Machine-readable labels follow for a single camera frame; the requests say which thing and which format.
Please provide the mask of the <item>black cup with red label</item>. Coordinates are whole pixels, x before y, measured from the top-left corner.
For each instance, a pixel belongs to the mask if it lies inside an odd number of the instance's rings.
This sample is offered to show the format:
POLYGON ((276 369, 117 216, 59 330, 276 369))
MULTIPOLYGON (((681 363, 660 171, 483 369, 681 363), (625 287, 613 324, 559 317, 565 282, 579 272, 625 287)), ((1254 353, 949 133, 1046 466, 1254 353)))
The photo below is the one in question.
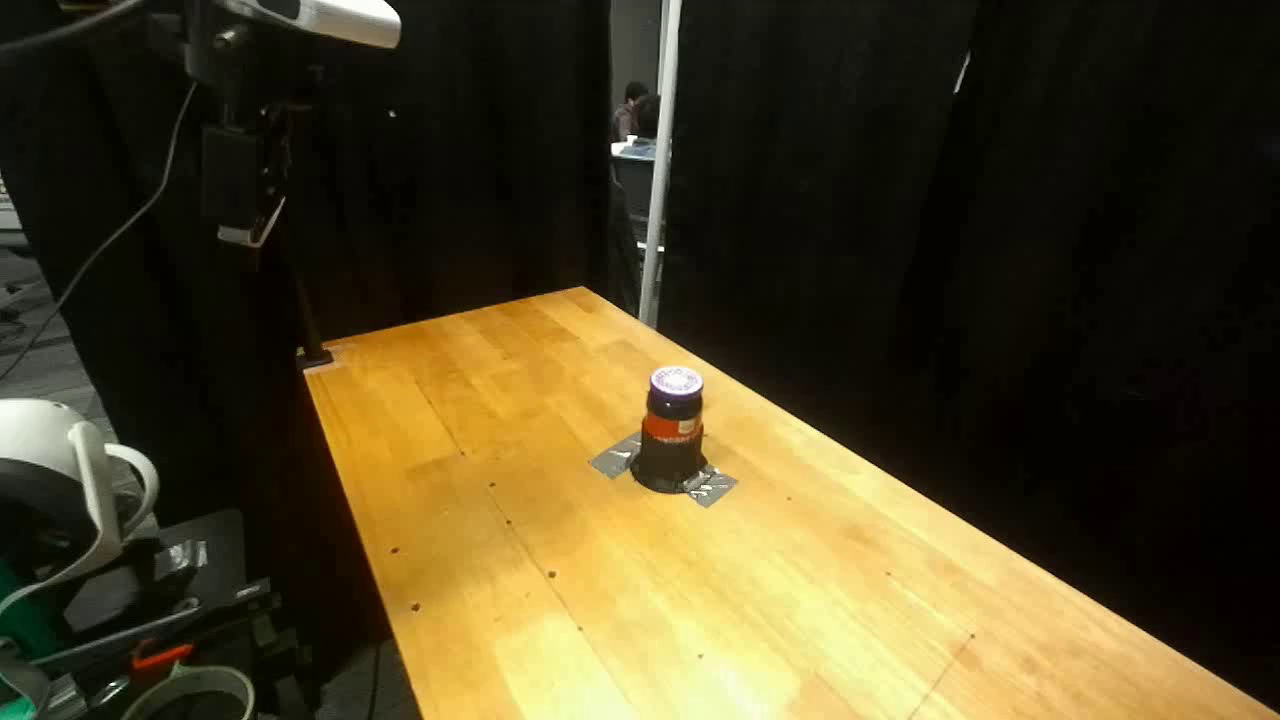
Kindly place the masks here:
POLYGON ((705 469, 705 377, 664 363, 647 377, 642 452, 633 476, 656 494, 681 494, 705 469))

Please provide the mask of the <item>person in background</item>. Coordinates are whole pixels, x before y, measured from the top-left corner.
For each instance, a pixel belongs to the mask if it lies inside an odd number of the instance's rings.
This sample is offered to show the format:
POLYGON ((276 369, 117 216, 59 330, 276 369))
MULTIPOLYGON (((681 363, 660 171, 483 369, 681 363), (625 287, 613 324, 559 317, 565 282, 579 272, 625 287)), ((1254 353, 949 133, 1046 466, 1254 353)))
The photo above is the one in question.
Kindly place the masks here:
POLYGON ((656 138, 656 117, 660 117, 660 100, 642 80, 633 80, 625 87, 619 110, 613 112, 613 138, 618 141, 656 138))

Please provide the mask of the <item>white vertical pole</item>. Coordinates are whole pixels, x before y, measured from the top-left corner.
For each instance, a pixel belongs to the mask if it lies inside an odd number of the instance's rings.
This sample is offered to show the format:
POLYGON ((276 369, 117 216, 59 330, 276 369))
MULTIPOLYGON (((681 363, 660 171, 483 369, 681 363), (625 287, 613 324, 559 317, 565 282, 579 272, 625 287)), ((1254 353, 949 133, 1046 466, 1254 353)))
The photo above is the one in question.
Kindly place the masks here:
POLYGON ((642 321, 660 324, 660 261, 664 261, 664 214, 672 179, 672 133, 677 133, 677 85, 681 85, 681 24, 684 0, 660 6, 660 117, 656 117, 656 156, 652 156, 652 191, 647 191, 647 231, 642 264, 642 321))

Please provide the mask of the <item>white VR headset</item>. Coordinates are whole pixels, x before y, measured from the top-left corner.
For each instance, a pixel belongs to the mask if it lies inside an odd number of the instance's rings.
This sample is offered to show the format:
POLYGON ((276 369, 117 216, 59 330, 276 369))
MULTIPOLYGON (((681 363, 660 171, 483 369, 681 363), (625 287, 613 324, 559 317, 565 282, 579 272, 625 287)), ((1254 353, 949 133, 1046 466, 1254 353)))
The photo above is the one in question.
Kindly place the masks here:
POLYGON ((119 559, 153 519, 160 471, 67 405, 0 399, 0 494, 11 517, 8 542, 36 542, 46 529, 67 542, 52 573, 0 595, 0 613, 11 613, 119 559))

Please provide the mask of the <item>grey duct tape left piece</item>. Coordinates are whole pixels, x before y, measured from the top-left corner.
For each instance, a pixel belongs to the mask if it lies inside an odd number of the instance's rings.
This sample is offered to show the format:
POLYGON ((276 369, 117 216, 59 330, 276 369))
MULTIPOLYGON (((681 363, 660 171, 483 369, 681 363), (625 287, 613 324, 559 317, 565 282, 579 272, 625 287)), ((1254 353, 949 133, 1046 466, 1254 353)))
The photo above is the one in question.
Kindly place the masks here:
POLYGON ((642 440, 625 435, 613 447, 606 447, 593 469, 608 480, 625 476, 633 469, 633 462, 642 457, 642 440))

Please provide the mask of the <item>grey duct tape piece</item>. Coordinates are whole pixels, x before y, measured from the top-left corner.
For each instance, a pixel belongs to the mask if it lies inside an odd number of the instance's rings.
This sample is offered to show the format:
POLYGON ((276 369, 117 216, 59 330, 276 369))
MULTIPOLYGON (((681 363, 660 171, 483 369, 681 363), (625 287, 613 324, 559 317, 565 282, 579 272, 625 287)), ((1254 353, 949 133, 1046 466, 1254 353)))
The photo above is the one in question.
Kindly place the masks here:
POLYGON ((701 509, 714 509, 738 487, 738 480, 720 469, 701 469, 696 476, 684 480, 684 497, 696 500, 701 509))
POLYGON ((593 469, 608 480, 625 476, 633 469, 633 462, 642 457, 642 440, 625 435, 613 447, 606 447, 593 469))

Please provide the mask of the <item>grey duct tape right piece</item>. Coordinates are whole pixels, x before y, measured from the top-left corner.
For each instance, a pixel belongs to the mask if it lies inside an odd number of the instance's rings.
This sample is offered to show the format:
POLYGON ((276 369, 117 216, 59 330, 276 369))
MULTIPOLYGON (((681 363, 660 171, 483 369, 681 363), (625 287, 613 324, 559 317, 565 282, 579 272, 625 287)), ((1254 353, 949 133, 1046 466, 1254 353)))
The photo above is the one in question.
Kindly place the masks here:
POLYGON ((738 487, 738 480, 720 469, 701 469, 696 476, 684 480, 684 497, 696 500, 701 509, 714 509, 738 487))

